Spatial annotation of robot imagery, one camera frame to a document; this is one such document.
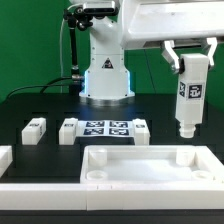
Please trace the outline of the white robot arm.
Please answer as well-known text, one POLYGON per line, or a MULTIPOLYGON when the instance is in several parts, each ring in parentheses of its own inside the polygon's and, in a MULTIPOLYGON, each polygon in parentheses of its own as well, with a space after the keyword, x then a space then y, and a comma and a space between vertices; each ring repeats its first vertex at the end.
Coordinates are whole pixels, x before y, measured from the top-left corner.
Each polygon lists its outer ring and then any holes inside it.
POLYGON ((116 103, 135 96, 124 52, 161 48, 175 73, 184 69, 177 47, 205 46, 199 59, 214 66, 224 40, 224 0, 69 0, 74 26, 90 31, 90 66, 84 73, 83 101, 116 103))

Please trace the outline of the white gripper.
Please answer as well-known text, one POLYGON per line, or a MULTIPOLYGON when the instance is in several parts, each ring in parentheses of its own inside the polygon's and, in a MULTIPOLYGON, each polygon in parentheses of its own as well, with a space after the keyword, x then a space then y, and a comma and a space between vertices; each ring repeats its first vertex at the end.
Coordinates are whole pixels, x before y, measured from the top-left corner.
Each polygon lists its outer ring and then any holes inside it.
POLYGON ((119 43, 126 50, 162 43, 162 56, 174 74, 180 70, 173 40, 201 39, 215 65, 216 37, 224 37, 224 1, 123 0, 119 12, 119 43))

